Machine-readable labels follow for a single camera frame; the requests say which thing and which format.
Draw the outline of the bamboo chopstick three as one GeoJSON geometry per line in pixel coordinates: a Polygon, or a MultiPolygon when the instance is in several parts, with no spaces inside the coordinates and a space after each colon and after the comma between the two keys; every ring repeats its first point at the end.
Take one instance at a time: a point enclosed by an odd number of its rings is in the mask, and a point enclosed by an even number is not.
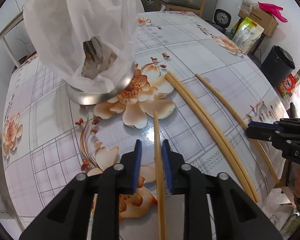
{"type": "Polygon", "coordinates": [[[210,114],[194,97],[190,90],[175,77],[174,74],[168,71],[165,75],[165,78],[175,88],[175,90],[188,104],[190,109],[192,109],[192,111],[196,114],[198,119],[202,122],[207,131],[210,133],[211,137],[214,139],[220,150],[223,152],[233,172],[237,176],[239,182],[243,186],[243,189],[248,194],[248,196],[254,202],[259,202],[260,198],[258,192],[243,163],[241,162],[237,152],[233,148],[232,144],[230,144],[226,136],[223,134],[221,129],[217,126],[210,114]]]}

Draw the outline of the bamboo chopstick one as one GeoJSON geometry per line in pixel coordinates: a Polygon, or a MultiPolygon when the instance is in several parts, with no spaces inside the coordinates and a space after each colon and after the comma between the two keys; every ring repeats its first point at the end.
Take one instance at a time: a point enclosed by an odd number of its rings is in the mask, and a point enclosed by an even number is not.
{"type": "Polygon", "coordinates": [[[154,160],[155,160],[155,176],[157,187],[158,201],[158,225],[159,239],[166,239],[166,222],[165,222],[165,187],[164,174],[161,157],[161,140],[158,113],[154,112],[154,160]]]}

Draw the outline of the red snack packet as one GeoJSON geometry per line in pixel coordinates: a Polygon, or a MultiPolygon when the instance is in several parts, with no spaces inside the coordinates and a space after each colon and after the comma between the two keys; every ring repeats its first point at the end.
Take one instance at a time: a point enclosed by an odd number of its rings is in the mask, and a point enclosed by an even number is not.
{"type": "Polygon", "coordinates": [[[296,86],[296,82],[297,79],[292,74],[289,74],[277,87],[280,95],[283,98],[291,96],[292,90],[296,86]]]}

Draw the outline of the black trash bin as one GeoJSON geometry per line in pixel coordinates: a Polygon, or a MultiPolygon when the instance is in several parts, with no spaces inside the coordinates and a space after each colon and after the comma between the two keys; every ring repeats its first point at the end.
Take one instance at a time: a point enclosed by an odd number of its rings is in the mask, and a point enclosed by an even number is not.
{"type": "Polygon", "coordinates": [[[294,69],[293,58],[280,46],[273,46],[261,65],[261,72],[274,87],[278,86],[294,69]]]}

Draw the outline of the floral plastic tablecloth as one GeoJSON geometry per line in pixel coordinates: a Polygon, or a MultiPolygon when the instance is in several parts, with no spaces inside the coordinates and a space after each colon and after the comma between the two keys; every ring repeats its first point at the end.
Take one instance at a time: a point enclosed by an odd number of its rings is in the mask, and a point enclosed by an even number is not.
{"type": "Polygon", "coordinates": [[[138,17],[136,80],[100,106],[81,107],[66,84],[38,58],[11,77],[6,99],[3,161],[8,191],[23,226],[79,172],[97,174],[142,142],[136,195],[121,197],[121,239],[158,239],[153,113],[160,136],[186,162],[212,176],[232,169],[202,122],[165,79],[172,72],[214,119],[265,200],[275,185],[264,159],[227,108],[197,79],[202,75],[245,120],[274,122],[287,116],[256,64],[226,37],[188,12],[148,12],[138,17]]]}

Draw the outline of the yellow green rice bag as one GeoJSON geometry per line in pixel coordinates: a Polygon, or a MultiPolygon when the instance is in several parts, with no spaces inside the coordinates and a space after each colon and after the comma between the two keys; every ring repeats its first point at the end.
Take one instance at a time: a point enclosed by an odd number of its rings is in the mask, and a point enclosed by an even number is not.
{"type": "Polygon", "coordinates": [[[264,28],[248,16],[241,22],[232,41],[247,53],[263,34],[264,28]]]}

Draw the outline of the cardboard box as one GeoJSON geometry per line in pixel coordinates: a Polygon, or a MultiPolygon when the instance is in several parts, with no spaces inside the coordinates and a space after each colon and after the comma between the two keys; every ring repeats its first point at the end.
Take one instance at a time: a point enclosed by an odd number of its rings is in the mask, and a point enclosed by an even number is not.
{"type": "Polygon", "coordinates": [[[260,25],[264,29],[263,33],[268,37],[273,36],[277,26],[279,25],[272,15],[261,9],[252,8],[251,13],[247,16],[260,25]]]}

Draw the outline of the pink plastic bag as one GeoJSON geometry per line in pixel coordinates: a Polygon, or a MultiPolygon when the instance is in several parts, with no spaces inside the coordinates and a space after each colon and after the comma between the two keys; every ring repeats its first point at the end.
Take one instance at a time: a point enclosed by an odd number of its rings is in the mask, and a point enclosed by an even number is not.
{"type": "Polygon", "coordinates": [[[277,5],[269,4],[269,3],[261,3],[261,2],[258,2],[258,6],[261,10],[273,15],[279,21],[283,23],[288,22],[288,20],[281,15],[281,11],[283,10],[283,7],[279,7],[277,5]]]}

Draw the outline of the black white rice cooker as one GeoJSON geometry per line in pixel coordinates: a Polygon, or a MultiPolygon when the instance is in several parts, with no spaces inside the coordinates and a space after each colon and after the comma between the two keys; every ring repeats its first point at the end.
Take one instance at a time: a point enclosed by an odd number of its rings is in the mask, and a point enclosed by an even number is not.
{"type": "Polygon", "coordinates": [[[226,29],[231,23],[231,15],[222,9],[216,9],[213,16],[213,22],[211,25],[218,29],[220,32],[225,33],[226,29]]]}

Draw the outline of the wooden chair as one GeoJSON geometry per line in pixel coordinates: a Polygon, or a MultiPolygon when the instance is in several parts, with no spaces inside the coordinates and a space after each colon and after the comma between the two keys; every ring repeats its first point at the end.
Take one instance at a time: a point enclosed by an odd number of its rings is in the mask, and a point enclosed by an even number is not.
{"type": "Polygon", "coordinates": [[[190,0],[159,0],[161,5],[165,6],[166,11],[170,11],[171,9],[176,11],[188,11],[199,17],[203,14],[205,1],[206,0],[201,0],[200,5],[196,5],[190,2],[190,0]]]}

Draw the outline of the white desk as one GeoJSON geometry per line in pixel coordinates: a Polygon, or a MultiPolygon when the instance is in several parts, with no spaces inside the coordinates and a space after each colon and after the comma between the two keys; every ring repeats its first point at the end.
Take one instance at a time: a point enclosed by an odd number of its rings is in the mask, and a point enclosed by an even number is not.
{"type": "Polygon", "coordinates": [[[12,48],[10,47],[6,39],[6,36],[9,35],[11,31],[16,31],[17,26],[21,24],[23,20],[23,12],[21,11],[0,32],[0,41],[2,42],[6,53],[8,54],[12,62],[15,64],[16,68],[20,68],[23,65],[23,63],[20,63],[17,57],[15,56],[12,48]]]}

